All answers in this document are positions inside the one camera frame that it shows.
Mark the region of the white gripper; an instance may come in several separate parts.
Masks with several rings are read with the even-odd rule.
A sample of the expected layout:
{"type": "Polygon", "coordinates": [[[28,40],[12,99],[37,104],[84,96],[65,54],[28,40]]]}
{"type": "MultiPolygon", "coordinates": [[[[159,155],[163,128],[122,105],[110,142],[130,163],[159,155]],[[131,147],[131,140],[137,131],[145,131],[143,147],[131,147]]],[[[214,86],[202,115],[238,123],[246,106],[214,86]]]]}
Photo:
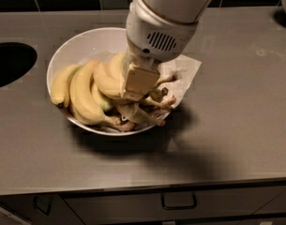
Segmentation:
{"type": "Polygon", "coordinates": [[[127,22],[127,54],[121,95],[142,99],[158,81],[158,64],[176,58],[195,33],[199,14],[188,14],[192,0],[133,0],[127,22]]]}

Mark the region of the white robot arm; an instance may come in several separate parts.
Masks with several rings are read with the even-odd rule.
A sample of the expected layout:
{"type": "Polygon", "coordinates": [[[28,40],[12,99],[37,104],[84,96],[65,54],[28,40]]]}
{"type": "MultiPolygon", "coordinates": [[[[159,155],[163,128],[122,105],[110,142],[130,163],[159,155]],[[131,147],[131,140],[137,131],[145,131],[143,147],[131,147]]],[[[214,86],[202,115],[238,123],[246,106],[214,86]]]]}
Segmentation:
{"type": "Polygon", "coordinates": [[[123,98],[138,101],[151,90],[159,78],[158,66],[182,53],[211,1],[132,0],[126,22],[123,98]]]}

